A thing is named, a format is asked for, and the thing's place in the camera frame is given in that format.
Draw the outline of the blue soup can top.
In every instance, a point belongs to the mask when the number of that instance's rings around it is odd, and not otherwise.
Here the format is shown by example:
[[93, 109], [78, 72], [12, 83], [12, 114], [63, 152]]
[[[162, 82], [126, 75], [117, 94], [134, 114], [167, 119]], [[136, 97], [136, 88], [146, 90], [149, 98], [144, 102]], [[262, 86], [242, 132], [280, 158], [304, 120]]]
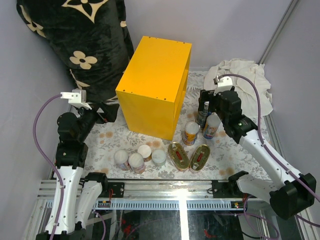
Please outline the blue soup can top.
[[205, 101], [204, 105], [203, 105], [203, 110], [201, 110], [199, 112], [199, 116], [201, 118], [207, 118], [208, 116], [210, 116], [212, 113], [209, 111], [209, 101]]

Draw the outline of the tall porridge can plastic lid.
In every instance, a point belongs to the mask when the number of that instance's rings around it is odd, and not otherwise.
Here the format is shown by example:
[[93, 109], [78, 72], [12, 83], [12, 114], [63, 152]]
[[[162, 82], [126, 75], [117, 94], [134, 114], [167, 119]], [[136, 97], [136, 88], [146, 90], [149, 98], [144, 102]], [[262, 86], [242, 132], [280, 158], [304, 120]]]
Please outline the tall porridge can plastic lid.
[[215, 136], [220, 123], [221, 120], [216, 113], [212, 113], [211, 115], [209, 115], [206, 119], [206, 123], [202, 131], [203, 137], [209, 140], [212, 139]]

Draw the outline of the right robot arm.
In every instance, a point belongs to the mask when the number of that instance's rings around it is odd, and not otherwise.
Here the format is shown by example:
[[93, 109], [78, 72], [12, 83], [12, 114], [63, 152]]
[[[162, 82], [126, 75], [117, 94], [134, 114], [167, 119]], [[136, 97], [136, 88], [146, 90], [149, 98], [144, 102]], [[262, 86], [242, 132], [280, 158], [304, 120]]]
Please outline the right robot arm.
[[241, 100], [233, 89], [219, 93], [201, 90], [199, 111], [204, 109], [205, 102], [209, 103], [209, 112], [217, 114], [221, 120], [225, 133], [255, 158], [272, 181], [244, 173], [228, 184], [231, 196], [253, 195], [270, 204], [284, 220], [314, 204], [316, 179], [310, 173], [302, 174], [265, 142], [258, 126], [242, 113]]

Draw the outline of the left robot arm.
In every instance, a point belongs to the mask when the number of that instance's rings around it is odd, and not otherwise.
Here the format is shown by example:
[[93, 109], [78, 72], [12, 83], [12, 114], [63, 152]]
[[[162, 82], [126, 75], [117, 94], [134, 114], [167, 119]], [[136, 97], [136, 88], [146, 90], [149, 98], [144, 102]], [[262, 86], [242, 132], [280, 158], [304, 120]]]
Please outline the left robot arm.
[[96, 110], [83, 107], [78, 113], [66, 112], [57, 119], [56, 189], [48, 223], [44, 232], [36, 235], [37, 240], [84, 240], [97, 198], [110, 190], [106, 174], [99, 172], [89, 173], [78, 190], [88, 153], [85, 139], [101, 118]]

